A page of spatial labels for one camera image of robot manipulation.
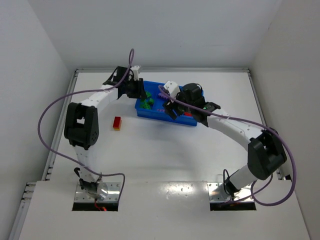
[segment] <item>red block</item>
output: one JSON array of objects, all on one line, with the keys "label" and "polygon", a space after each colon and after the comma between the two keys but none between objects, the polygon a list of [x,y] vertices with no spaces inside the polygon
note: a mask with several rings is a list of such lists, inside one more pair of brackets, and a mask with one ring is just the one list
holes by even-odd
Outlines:
[{"label": "red block", "polygon": [[115,116],[114,121],[113,121],[113,129],[116,131],[119,131],[121,128],[121,117],[120,116]]}]

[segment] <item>blue bin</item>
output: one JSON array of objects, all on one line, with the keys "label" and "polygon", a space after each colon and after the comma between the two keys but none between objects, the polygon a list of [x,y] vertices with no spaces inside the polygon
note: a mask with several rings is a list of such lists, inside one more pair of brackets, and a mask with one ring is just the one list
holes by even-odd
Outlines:
[{"label": "blue bin", "polygon": [[160,93],[158,86],[165,85],[164,83],[153,82],[153,81],[143,81],[144,90],[151,93],[151,98],[154,99],[154,104],[151,109],[144,109],[140,107],[140,99],[137,99],[134,108],[136,109],[136,114],[139,117],[148,118],[148,119],[158,119],[162,121],[184,124],[190,126],[197,126],[197,121],[192,116],[181,115],[173,120],[169,115],[165,114],[163,104],[165,99],[159,98],[158,94]]}]

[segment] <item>white wall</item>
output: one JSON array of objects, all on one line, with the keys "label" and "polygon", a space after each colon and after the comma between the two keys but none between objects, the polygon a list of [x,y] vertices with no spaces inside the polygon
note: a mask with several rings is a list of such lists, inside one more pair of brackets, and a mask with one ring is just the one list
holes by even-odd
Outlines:
[{"label": "white wall", "polygon": [[67,66],[248,67],[281,0],[29,0]]},{"label": "white wall", "polygon": [[[71,75],[27,0],[0,1],[0,33],[0,240],[6,240],[26,182],[41,179],[48,156],[38,118],[67,91]],[[43,123],[48,143],[61,107]]]},{"label": "white wall", "polygon": [[283,0],[251,66],[267,123],[296,158],[296,194],[314,240],[320,239],[319,13],[318,0]]}]

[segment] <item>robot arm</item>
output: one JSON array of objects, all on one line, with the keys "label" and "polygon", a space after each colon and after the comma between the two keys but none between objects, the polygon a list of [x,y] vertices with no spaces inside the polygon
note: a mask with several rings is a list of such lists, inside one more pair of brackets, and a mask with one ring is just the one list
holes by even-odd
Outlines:
[{"label": "robot arm", "polygon": [[[189,105],[214,112],[217,115],[229,116],[219,105],[206,102],[201,86],[189,83],[182,88],[172,81],[164,85],[171,97]],[[239,143],[247,152],[247,164],[234,172],[224,182],[226,192],[233,196],[243,187],[256,180],[267,179],[287,160],[284,148],[278,138],[270,132],[261,130],[247,123],[209,115],[172,100],[163,104],[165,113],[176,119],[184,112],[192,114],[194,119],[208,128],[218,130]]]},{"label": "robot arm", "polygon": [[[118,66],[116,71],[107,79],[101,86],[101,90],[91,95],[89,98],[79,102],[71,102],[68,105],[64,136],[73,146],[79,162],[85,167],[99,172],[96,165],[96,146],[95,143],[99,137],[99,114],[107,107],[107,105],[123,94],[129,98],[147,98],[144,89],[144,80],[139,78],[139,66],[134,66],[130,69],[132,74],[125,76],[123,82],[116,88],[109,89],[115,86],[124,76],[127,68]],[[85,169],[83,166],[74,169],[79,177],[80,186],[92,196],[97,195],[98,185],[101,180],[100,176],[94,175]]]}]

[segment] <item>metal base plate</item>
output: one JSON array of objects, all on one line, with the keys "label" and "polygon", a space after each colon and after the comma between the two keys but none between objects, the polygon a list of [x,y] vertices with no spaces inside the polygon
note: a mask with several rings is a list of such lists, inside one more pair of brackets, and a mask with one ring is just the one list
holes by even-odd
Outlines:
[{"label": "metal base plate", "polygon": [[[101,190],[100,190],[100,199],[98,199],[98,203],[106,203],[112,204],[117,203],[119,199],[119,193],[121,189],[120,182],[101,182]],[[76,185],[75,195],[74,195],[75,203],[94,203],[95,199],[92,196],[89,196],[85,190],[82,190],[80,184]]]},{"label": "metal base plate", "polygon": [[[223,203],[231,200],[231,197],[225,193],[223,182],[208,182],[207,185],[210,203]],[[233,200],[242,199],[251,195],[250,188],[250,184],[242,188],[239,192],[234,194]],[[249,197],[239,203],[254,203],[254,200],[252,197]]]}]

